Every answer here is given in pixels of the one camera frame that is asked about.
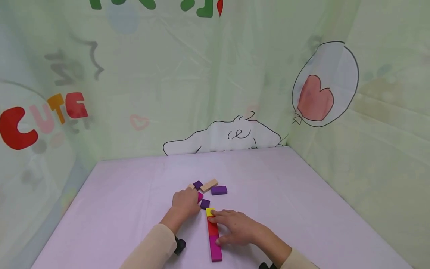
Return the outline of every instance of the beige block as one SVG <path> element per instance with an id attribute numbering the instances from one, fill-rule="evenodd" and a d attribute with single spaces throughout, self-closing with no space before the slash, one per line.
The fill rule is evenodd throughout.
<path id="1" fill-rule="evenodd" d="M 200 187 L 200 190 L 205 193 L 208 190 L 210 190 L 212 187 L 217 186 L 218 185 L 218 181 L 216 179 L 212 179 L 211 181 L 209 181 L 208 183 L 204 184 L 203 186 Z"/>

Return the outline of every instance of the pink block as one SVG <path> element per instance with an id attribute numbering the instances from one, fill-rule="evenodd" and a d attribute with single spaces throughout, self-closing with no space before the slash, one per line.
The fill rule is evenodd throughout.
<path id="1" fill-rule="evenodd" d="M 203 193 L 198 192 L 199 193 L 199 198 L 197 199 L 197 203 L 200 203 L 200 201 L 203 199 Z"/>
<path id="2" fill-rule="evenodd" d="M 222 261 L 222 253 L 221 247 L 215 244 L 215 241 L 218 239 L 218 236 L 209 236 L 209 246 L 211 248 L 211 258 L 212 262 L 220 262 Z"/>

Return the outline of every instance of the child's hand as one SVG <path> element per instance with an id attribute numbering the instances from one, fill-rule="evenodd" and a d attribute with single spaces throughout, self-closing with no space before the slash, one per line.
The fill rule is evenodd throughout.
<path id="1" fill-rule="evenodd" d="M 258 233 L 266 228 L 242 212 L 233 210 L 218 212 L 212 210 L 212 214 L 215 217 L 209 218 L 210 222 L 225 225 L 231 232 L 218 238 L 215 242 L 217 245 L 234 244 L 244 246 L 255 244 Z"/>
<path id="2" fill-rule="evenodd" d="M 197 190 L 191 188 L 176 192 L 173 195 L 172 207 L 160 223 L 166 225 L 176 235 L 188 218 L 200 212 L 200 206 L 197 204 L 198 197 Z"/>
<path id="3" fill-rule="evenodd" d="M 195 216 L 200 212 L 198 197 L 196 189 L 188 187 L 186 190 L 178 191 L 173 195 L 172 208 L 183 214 L 185 219 Z"/>

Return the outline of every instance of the balloon drawing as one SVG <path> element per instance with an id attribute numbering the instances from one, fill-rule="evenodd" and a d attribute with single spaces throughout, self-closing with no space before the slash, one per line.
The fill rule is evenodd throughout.
<path id="1" fill-rule="evenodd" d="M 357 61 L 345 43 L 321 44 L 294 83 L 295 122 L 322 127 L 339 118 L 357 91 L 358 78 Z"/>

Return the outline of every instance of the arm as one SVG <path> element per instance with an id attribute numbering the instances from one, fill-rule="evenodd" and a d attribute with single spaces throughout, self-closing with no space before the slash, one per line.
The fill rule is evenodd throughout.
<path id="1" fill-rule="evenodd" d="M 172 207 L 128 256 L 120 269 L 161 269 L 177 247 L 175 234 L 186 219 L 200 211 L 197 198 L 197 191 L 191 188 L 175 193 Z"/>
<path id="2" fill-rule="evenodd" d="M 266 226 L 256 222 L 244 213 L 233 210 L 212 211 L 212 223 L 225 225 L 230 234 L 221 236 L 216 241 L 218 245 L 254 244 L 280 269 L 317 269 L 317 267 L 292 249 Z"/>
<path id="3" fill-rule="evenodd" d="M 263 226 L 256 233 L 255 243 L 280 269 L 316 269 L 305 256 L 282 241 L 269 228 Z"/>

